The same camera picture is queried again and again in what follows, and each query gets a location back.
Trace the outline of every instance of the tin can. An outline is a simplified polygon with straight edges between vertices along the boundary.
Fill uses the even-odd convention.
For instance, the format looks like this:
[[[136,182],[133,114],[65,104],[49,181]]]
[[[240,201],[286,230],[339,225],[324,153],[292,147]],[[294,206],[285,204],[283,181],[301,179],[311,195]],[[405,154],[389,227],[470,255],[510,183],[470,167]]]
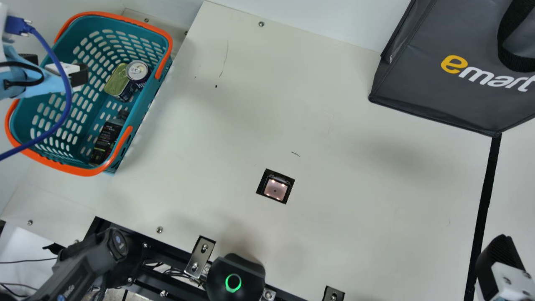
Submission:
[[[104,91],[122,102],[130,101],[134,94],[135,86],[126,75],[128,64],[120,63],[111,73],[110,79],[104,85]]]
[[[126,68],[126,75],[141,90],[149,80],[150,67],[143,61],[131,61]]]

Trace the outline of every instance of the metal frame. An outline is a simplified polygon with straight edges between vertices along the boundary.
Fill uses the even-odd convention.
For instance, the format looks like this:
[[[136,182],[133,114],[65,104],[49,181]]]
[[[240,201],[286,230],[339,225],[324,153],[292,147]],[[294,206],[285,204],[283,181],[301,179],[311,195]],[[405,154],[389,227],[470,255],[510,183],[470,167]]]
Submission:
[[[164,244],[99,217],[95,217],[91,226],[89,226],[86,237],[102,232],[109,227],[115,227],[127,233],[130,239],[129,248],[140,251],[143,260],[162,262],[173,268],[185,270],[191,253]],[[129,274],[127,271],[131,270],[135,272]],[[142,262],[127,262],[122,267],[119,267],[117,271],[114,271],[113,277],[110,278],[115,279],[112,287],[121,286],[130,292],[154,301],[163,301],[166,299],[176,301],[209,301],[208,295],[203,289],[164,275],[149,267],[142,266]],[[305,299],[268,284],[266,284],[266,288],[277,293],[275,301],[305,301]]]

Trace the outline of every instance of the gray shopping bag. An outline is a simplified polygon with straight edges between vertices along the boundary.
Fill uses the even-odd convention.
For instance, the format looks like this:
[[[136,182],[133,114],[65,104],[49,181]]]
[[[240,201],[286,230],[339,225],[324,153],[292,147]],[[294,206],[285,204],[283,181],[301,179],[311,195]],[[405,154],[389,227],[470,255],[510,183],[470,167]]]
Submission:
[[[534,0],[412,0],[370,101],[491,137],[535,117]]]

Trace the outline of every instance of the basket handle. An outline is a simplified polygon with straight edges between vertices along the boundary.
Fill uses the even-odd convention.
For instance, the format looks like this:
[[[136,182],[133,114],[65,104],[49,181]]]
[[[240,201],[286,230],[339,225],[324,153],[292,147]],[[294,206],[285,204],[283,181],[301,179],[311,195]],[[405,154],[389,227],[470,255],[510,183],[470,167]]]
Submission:
[[[164,54],[164,56],[162,58],[162,63],[160,64],[160,66],[158,66],[158,69],[156,70],[156,73],[154,74],[154,77],[157,80],[160,79],[160,77],[162,76],[162,72],[164,70],[165,64],[167,63],[167,60],[171,56],[171,50],[173,49],[173,39],[171,38],[171,36],[166,31],[163,31],[163,30],[159,29],[156,26],[152,26],[152,25],[149,25],[147,23],[143,23],[143,22],[140,22],[140,21],[137,21],[137,20],[134,20],[134,19],[126,18],[126,17],[120,16],[118,14],[102,12],[102,11],[88,11],[88,12],[83,12],[83,13],[76,14],[76,15],[72,16],[69,20],[67,20],[67,22],[65,22],[63,27],[58,32],[58,35],[56,36],[56,39],[54,40],[54,43],[56,43],[58,41],[59,37],[61,37],[61,35],[67,30],[67,28],[69,27],[69,25],[73,21],[75,21],[76,19],[78,19],[80,17],[83,17],[83,16],[101,16],[101,17],[106,17],[106,18],[110,18],[110,19],[115,19],[115,20],[119,20],[119,21],[128,22],[128,23],[131,23],[131,24],[134,24],[134,25],[141,26],[141,27],[143,27],[145,29],[148,29],[150,31],[153,31],[155,33],[158,33],[158,34],[162,35],[164,38],[166,38],[167,42],[169,43],[169,46],[168,46],[167,51],[165,52],[165,54]]]
[[[13,103],[11,104],[9,110],[7,111],[7,114],[5,115],[5,121],[4,121],[5,133],[7,135],[7,138],[9,139],[9,141],[11,142],[11,144],[14,147],[20,146],[20,143],[15,139],[15,137],[11,133],[11,130],[9,129],[9,120],[11,119],[11,115],[13,115],[13,112],[15,111],[15,108],[17,107],[18,103],[19,103],[18,99],[13,101]],[[35,161],[37,161],[37,162],[39,162],[41,164],[44,164],[44,165],[46,165],[48,167],[52,167],[52,168],[60,170],[60,171],[68,172],[69,174],[73,174],[73,175],[91,177],[91,176],[95,176],[95,175],[100,174],[101,172],[106,170],[106,168],[108,168],[111,165],[111,163],[113,163],[113,161],[115,160],[115,158],[119,154],[119,151],[122,149],[123,144],[125,143],[126,139],[132,133],[132,129],[133,129],[132,126],[128,126],[125,129],[125,132],[123,133],[123,135],[119,139],[119,142],[115,145],[115,150],[113,151],[111,156],[108,158],[108,160],[106,162],[104,162],[103,164],[99,165],[97,168],[85,169],[85,168],[70,166],[70,165],[67,165],[67,164],[61,164],[61,163],[55,162],[55,161],[53,161],[51,159],[48,159],[46,157],[43,157],[40,154],[34,152],[33,150],[31,150],[29,148],[26,148],[25,150],[23,150],[22,153],[25,154],[26,156],[32,158],[33,160],[35,160]]]

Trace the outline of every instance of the blue cable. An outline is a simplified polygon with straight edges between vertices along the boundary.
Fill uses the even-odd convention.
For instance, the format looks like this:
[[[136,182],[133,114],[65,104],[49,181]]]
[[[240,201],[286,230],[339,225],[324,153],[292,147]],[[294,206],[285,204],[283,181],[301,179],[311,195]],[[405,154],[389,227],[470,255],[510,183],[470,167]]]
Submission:
[[[0,154],[0,161],[7,158],[7,157],[10,157],[16,153],[19,153],[19,152],[22,152],[23,150],[25,150],[26,148],[28,147],[32,147],[34,146],[35,144],[38,144],[39,142],[42,142],[44,139],[52,136],[57,130],[58,128],[65,122],[65,120],[67,119],[68,115],[69,115],[69,112],[71,111],[71,104],[72,104],[72,91],[71,91],[71,84],[69,83],[69,79],[67,77],[67,74],[65,74],[65,71],[63,70],[63,67],[61,65],[61,63],[59,62],[58,60],[58,57],[54,54],[54,52],[52,51],[52,49],[50,49],[50,46],[48,46],[47,42],[45,41],[45,39],[39,34],[39,32],[37,32],[37,30],[32,27],[32,26],[29,26],[29,32],[33,35],[35,35],[35,37],[39,40],[39,42],[43,45],[44,49],[47,51],[48,55],[50,56],[50,58],[52,59],[52,61],[54,62],[54,64],[56,65],[56,68],[58,69],[59,71],[59,75],[62,77],[62,80],[63,80],[63,84],[65,85],[65,102],[66,102],[66,105],[65,105],[65,110],[63,110],[63,113],[62,113],[62,116],[61,118],[58,120],[58,122],[56,122],[48,131],[42,133],[39,137],[33,139],[33,140],[30,140],[16,148],[13,148],[3,154]]]

